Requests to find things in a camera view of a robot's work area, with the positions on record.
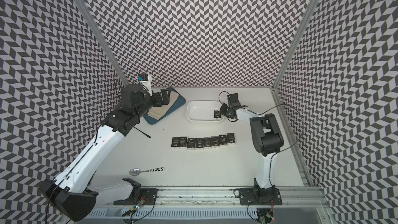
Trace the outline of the black tissue pack eight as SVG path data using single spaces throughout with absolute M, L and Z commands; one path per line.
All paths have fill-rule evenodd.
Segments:
M 219 119 L 221 119 L 221 118 L 222 118 L 222 117 L 221 117 L 220 111 L 214 111 L 214 119 L 219 120 Z

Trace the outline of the white storage box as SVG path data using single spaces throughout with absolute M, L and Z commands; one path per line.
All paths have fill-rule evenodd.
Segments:
M 224 117 L 214 119 L 214 111 L 220 111 L 221 103 L 218 101 L 194 100 L 188 103 L 187 119 L 193 122 L 220 122 Z

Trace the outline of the black tissue pack three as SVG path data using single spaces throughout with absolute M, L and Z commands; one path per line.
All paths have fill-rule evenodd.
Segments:
M 196 139 L 188 138 L 187 139 L 187 149 L 195 150 L 195 148 L 196 148 Z

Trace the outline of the black tissue pack two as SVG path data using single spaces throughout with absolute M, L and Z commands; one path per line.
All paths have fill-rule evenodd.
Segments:
M 187 148 L 188 138 L 186 136 L 180 137 L 179 148 Z

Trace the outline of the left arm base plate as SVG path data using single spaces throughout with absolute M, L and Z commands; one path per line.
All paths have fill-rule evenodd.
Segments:
M 134 206 L 139 203 L 141 198 L 148 200 L 144 203 L 144 206 L 154 205 L 157 199 L 158 191 L 159 190 L 157 188 L 144 188 L 140 191 L 134 190 L 129 198 L 115 201 L 113 205 Z

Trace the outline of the black tissue pack five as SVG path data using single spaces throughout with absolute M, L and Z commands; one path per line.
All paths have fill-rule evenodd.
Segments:
M 212 139 L 211 138 L 204 138 L 204 148 L 205 149 L 212 148 Z

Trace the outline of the black tissue pack seven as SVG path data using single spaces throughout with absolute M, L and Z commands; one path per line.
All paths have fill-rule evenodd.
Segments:
M 228 145 L 228 137 L 226 134 L 219 135 L 219 146 L 227 146 Z

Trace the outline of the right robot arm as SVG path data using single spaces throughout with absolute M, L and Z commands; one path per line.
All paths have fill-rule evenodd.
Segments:
M 261 155 L 258 174 L 254 179 L 253 193 L 256 202 L 267 203 L 277 196 L 274 172 L 275 159 L 284 146 L 284 138 L 274 114 L 258 114 L 242 105 L 238 94 L 227 94 L 227 102 L 222 103 L 221 115 L 231 121 L 243 121 L 250 126 L 252 143 Z

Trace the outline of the black tissue pack six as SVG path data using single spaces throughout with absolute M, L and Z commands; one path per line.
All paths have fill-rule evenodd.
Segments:
M 218 147 L 220 147 L 220 143 L 219 143 L 219 136 L 212 136 L 211 137 L 211 145 L 212 145 L 212 147 L 214 147 L 214 148 L 218 148 Z

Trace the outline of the black tissue pack one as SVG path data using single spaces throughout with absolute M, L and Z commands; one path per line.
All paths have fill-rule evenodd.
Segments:
M 173 137 L 171 147 L 172 148 L 179 148 L 180 137 Z

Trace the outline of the black tissue pack four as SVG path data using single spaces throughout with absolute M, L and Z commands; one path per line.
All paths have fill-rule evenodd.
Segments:
M 196 138 L 196 140 L 195 140 L 195 148 L 196 149 L 203 149 L 204 148 L 204 139 L 203 138 Z

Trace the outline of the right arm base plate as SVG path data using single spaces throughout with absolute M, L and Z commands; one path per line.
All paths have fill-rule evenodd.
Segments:
M 240 204 L 248 205 L 275 205 L 283 204 L 279 189 L 271 187 L 268 189 L 238 188 Z

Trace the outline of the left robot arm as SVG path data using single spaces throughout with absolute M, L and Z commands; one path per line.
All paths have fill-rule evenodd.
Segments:
M 78 157 L 55 179 L 39 184 L 39 192 L 53 206 L 74 222 L 83 220 L 99 206 L 115 201 L 140 201 L 140 183 L 124 178 L 108 187 L 89 189 L 91 179 L 112 149 L 122 141 L 153 107 L 170 102 L 171 92 L 147 91 L 142 84 L 130 84 L 121 90 L 121 101 L 107 114 L 94 138 Z

